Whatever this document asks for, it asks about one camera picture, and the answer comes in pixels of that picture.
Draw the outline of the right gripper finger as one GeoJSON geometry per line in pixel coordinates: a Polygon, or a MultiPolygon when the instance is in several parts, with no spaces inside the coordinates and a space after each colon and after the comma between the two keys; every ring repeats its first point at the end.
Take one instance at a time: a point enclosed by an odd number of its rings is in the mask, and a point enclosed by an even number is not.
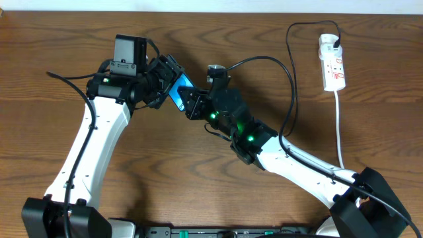
{"type": "Polygon", "coordinates": [[[178,88],[178,93],[181,99],[194,99],[198,98],[202,94],[201,90],[198,88],[187,86],[180,86],[178,88]]]}
{"type": "Polygon", "coordinates": [[[195,100],[187,99],[186,102],[184,103],[185,115],[190,116],[194,108],[195,108],[195,100]]]}

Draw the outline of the blue Galaxy smartphone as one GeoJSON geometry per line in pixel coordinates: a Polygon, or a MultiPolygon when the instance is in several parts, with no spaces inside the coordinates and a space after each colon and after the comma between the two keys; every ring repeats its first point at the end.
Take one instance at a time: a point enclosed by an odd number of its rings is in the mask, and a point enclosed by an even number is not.
{"type": "Polygon", "coordinates": [[[194,88],[194,84],[191,81],[191,79],[187,76],[187,74],[185,73],[185,68],[183,68],[176,60],[173,56],[171,56],[170,54],[167,55],[167,57],[177,65],[177,67],[181,70],[181,73],[178,73],[178,77],[176,78],[176,81],[174,83],[174,85],[172,86],[172,88],[169,91],[169,96],[172,99],[172,101],[174,102],[175,106],[181,111],[184,112],[185,111],[185,107],[184,107],[184,103],[183,103],[183,99],[180,96],[180,93],[178,92],[178,90],[180,88],[194,88]]]}

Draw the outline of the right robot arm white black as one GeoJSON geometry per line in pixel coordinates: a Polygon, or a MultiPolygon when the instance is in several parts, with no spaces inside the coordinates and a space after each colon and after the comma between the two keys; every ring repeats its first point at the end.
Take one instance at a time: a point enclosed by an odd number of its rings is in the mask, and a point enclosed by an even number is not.
{"type": "Polygon", "coordinates": [[[199,89],[181,76],[171,98],[191,120],[205,120],[213,134],[230,141],[238,158],[284,177],[322,202],[329,217],[315,237],[399,237],[415,228],[383,176],[369,167],[357,173],[324,162],[292,145],[276,130],[254,119],[238,90],[226,79],[199,89]]]}

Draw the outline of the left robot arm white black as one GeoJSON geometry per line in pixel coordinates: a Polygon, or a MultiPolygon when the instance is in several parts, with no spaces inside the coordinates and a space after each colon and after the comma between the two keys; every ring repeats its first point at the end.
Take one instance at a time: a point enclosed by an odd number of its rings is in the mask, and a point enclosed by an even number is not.
{"type": "Polygon", "coordinates": [[[184,69],[159,56],[133,74],[119,72],[124,62],[108,59],[89,75],[84,119],[59,174],[42,198],[28,198],[22,221],[29,237],[139,237],[133,221],[104,218],[98,211],[106,170],[137,103],[158,109],[173,97],[184,69]]]}

